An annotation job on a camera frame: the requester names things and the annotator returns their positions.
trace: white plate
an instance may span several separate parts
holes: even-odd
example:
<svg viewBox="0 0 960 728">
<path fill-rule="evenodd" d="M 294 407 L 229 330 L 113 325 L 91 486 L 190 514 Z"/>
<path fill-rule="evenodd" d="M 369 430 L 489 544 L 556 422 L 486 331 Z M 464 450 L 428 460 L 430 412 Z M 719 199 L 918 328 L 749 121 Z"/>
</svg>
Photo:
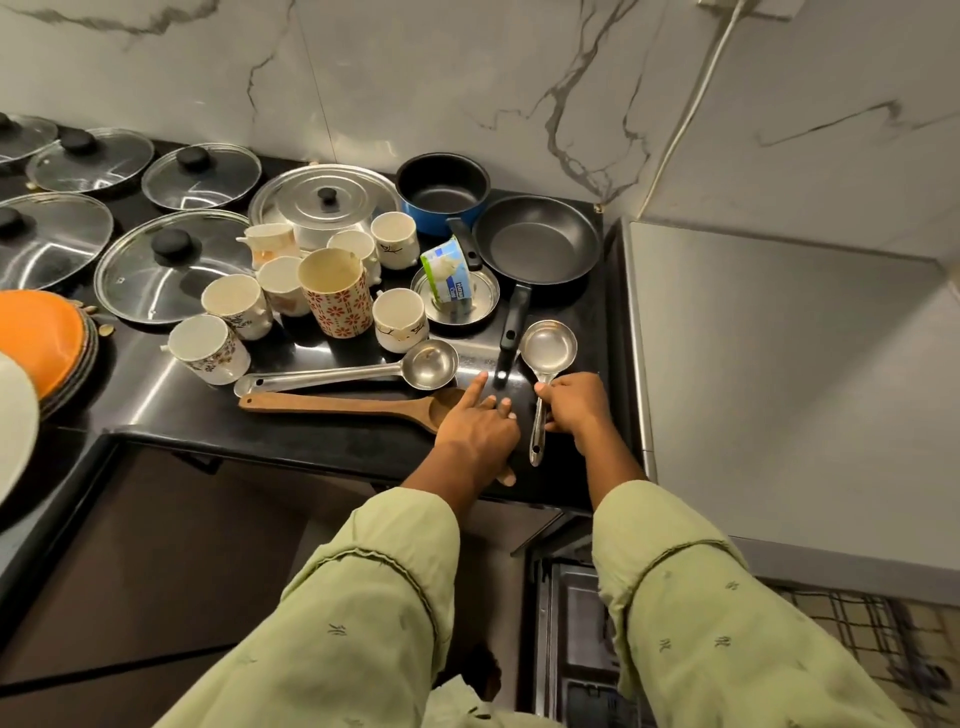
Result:
<svg viewBox="0 0 960 728">
<path fill-rule="evenodd" d="M 30 462 L 40 405 L 27 373 L 0 353 L 0 503 Z"/>
</svg>

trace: orange plate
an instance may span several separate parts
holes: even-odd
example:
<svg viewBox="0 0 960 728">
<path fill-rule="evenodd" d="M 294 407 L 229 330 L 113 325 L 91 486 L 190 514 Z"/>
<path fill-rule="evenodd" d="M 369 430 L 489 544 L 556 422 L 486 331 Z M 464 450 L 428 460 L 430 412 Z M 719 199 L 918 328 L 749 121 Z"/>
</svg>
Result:
<svg viewBox="0 0 960 728">
<path fill-rule="evenodd" d="M 86 330 L 81 311 L 47 291 L 0 291 L 0 352 L 19 364 L 36 396 L 57 391 L 77 365 Z"/>
</svg>

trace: glass lid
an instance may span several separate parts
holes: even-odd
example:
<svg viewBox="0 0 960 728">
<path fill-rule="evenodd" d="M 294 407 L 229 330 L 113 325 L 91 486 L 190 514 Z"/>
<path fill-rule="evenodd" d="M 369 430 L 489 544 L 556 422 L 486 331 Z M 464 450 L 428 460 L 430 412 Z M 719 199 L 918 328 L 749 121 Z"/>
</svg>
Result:
<svg viewBox="0 0 960 728">
<path fill-rule="evenodd" d="M 225 210 L 186 210 L 134 228 L 97 264 L 100 303 L 138 324 L 174 324 L 204 312 L 200 296 L 221 276 L 252 275 L 252 254 L 237 240 L 250 225 Z"/>
<path fill-rule="evenodd" d="M 56 285 L 92 261 L 113 233 L 99 200 L 40 192 L 0 203 L 0 290 Z"/>
<path fill-rule="evenodd" d="M 0 112 L 0 164 L 26 159 L 56 139 L 52 121 Z"/>
<path fill-rule="evenodd" d="M 143 194 L 167 209 L 220 207 L 260 179 L 260 160 L 233 144 L 196 144 L 164 155 L 143 175 Z"/>
<path fill-rule="evenodd" d="M 31 158 L 27 177 L 55 192 L 89 192 L 135 177 L 153 157 L 153 142 L 136 132 L 71 129 Z"/>
</svg>

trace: red floral pattern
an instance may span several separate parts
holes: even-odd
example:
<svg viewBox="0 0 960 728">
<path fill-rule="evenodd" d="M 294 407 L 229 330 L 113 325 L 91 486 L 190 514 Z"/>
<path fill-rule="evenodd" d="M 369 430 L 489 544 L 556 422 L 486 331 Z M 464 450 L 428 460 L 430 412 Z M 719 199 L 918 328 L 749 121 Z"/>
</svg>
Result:
<svg viewBox="0 0 960 728">
<path fill-rule="evenodd" d="M 336 293 L 304 291 L 310 310 L 321 330 L 335 339 L 349 339 L 366 331 L 373 323 L 373 299 L 366 274 L 350 288 Z"/>
</svg>

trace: marble wall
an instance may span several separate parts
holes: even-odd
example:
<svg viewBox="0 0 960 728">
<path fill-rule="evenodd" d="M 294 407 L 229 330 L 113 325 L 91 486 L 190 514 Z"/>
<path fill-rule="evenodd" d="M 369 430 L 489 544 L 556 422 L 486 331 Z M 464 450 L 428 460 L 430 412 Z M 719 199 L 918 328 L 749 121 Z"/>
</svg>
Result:
<svg viewBox="0 0 960 728">
<path fill-rule="evenodd" d="M 648 212 L 960 260 L 958 29 L 955 0 L 746 19 Z"/>
<path fill-rule="evenodd" d="M 694 0 L 3 0 L 0 109 L 636 216 L 717 31 Z M 960 258 L 955 0 L 806 0 L 735 30 L 649 208 Z"/>
<path fill-rule="evenodd" d="M 6 0 L 0 108 L 636 205 L 716 27 L 685 0 Z"/>
</svg>

